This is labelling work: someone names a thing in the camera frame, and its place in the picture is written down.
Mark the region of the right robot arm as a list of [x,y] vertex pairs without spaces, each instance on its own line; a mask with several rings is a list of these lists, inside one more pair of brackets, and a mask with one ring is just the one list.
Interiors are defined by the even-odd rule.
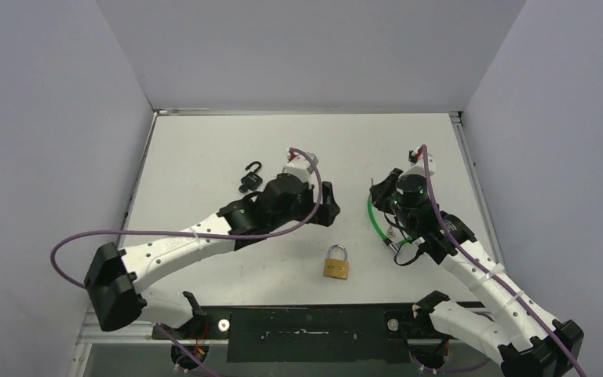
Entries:
[[490,313],[472,312],[433,291],[412,306],[412,325],[424,337],[458,339],[501,368],[505,376],[563,376],[577,369],[584,332],[535,304],[506,274],[459,218],[440,210],[426,176],[392,170],[369,189],[369,205],[456,277]]

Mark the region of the black padlock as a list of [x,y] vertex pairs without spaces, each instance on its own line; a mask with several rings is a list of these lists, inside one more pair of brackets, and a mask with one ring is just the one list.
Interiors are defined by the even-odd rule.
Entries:
[[247,173],[240,179],[239,192],[246,194],[258,189],[263,182],[262,177],[258,174],[261,168],[262,163],[257,160],[245,167]]

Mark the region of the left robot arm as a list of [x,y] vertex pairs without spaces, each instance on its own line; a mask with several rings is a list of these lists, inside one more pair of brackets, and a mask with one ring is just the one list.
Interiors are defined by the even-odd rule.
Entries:
[[186,266],[265,240],[296,221],[328,227],[340,214],[329,181],[314,187],[292,174],[278,174],[263,190],[228,203],[187,229],[187,236],[167,236],[136,246],[99,247],[84,284],[102,331],[116,331],[147,321],[173,328],[183,338],[197,336],[204,314],[193,293],[167,293],[155,282]]

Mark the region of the brass padlock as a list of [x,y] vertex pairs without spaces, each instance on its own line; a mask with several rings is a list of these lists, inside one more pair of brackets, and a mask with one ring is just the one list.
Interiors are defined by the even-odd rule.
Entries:
[[340,244],[330,246],[324,259],[323,276],[347,280],[349,276],[348,256],[348,251],[344,246]]

